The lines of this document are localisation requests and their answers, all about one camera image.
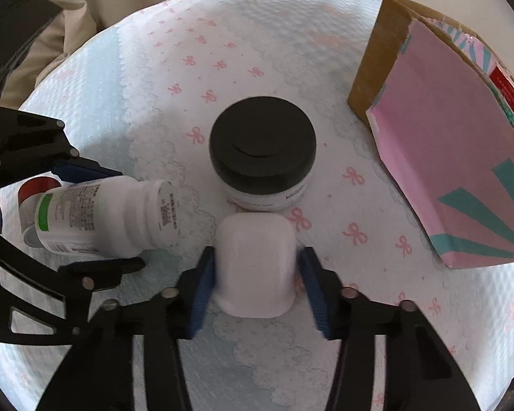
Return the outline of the white earbuds case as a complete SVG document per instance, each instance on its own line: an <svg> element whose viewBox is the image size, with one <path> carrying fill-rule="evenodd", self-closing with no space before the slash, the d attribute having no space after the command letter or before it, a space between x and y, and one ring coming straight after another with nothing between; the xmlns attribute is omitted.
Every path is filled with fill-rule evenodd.
<svg viewBox="0 0 514 411"><path fill-rule="evenodd" d="M214 301L241 318L274 318L294 303L297 243L290 221L269 212L224 218L215 235Z"/></svg>

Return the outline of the pink cardboard box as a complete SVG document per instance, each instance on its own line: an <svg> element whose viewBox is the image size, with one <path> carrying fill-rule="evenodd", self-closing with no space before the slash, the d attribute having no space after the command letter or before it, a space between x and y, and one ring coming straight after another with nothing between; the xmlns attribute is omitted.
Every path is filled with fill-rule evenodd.
<svg viewBox="0 0 514 411"><path fill-rule="evenodd" d="M382 0L348 103L451 268L514 262L514 114L473 30Z"/></svg>

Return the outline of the black-lidded white jar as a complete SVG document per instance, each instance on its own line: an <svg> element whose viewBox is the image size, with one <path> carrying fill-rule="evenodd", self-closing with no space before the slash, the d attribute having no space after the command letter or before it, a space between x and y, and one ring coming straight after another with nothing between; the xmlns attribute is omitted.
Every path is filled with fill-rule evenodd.
<svg viewBox="0 0 514 411"><path fill-rule="evenodd" d="M227 196L255 212L280 211L304 193L317 155L309 117L288 100L251 97L226 108L209 136Z"/></svg>

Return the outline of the red carton box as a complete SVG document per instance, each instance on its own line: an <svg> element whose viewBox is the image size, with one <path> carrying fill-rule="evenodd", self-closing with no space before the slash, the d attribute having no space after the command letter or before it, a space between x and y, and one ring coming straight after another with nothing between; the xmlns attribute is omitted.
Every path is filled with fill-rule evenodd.
<svg viewBox="0 0 514 411"><path fill-rule="evenodd" d="M489 79L500 91L505 102L514 114L514 81L509 73L506 72L501 65L496 65L489 74Z"/></svg>

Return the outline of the white pill bottle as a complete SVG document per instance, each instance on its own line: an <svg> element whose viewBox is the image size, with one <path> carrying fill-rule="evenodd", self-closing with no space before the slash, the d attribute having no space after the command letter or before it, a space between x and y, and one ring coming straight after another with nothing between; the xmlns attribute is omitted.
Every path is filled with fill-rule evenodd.
<svg viewBox="0 0 514 411"><path fill-rule="evenodd" d="M177 210L169 182L121 175L48 190L34 221L39 242L51 252L133 258L177 243Z"/></svg>

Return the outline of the red-lidded small jar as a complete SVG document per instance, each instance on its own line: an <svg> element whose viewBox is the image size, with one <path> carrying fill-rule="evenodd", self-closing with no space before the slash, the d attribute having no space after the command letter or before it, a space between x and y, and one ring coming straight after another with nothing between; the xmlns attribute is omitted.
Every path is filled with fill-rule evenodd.
<svg viewBox="0 0 514 411"><path fill-rule="evenodd" d="M27 180L17 192L18 213L23 241L30 248L42 248L36 227L35 214L43 193L60 187L61 183L49 176L39 176Z"/></svg>

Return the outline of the blue white patterned tablecloth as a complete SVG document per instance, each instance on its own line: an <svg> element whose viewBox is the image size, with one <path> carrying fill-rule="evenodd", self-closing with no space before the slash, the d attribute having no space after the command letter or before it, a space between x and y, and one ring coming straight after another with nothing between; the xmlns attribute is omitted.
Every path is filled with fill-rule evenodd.
<svg viewBox="0 0 514 411"><path fill-rule="evenodd" d="M146 268L97 293L150 299L195 265L216 226L242 212L210 163L210 129L228 106L277 96L317 134L309 185L282 211L344 285L373 301L415 301L453 353L483 410L514 377L514 263L450 270L381 166L346 98L381 0L170 0L97 34L36 86L22 110L61 119L81 155L140 180L169 180L182 234L145 252ZM306 296L287 314L238 319L214 303L182 341L194 410L324 410L338 343Z"/></svg>

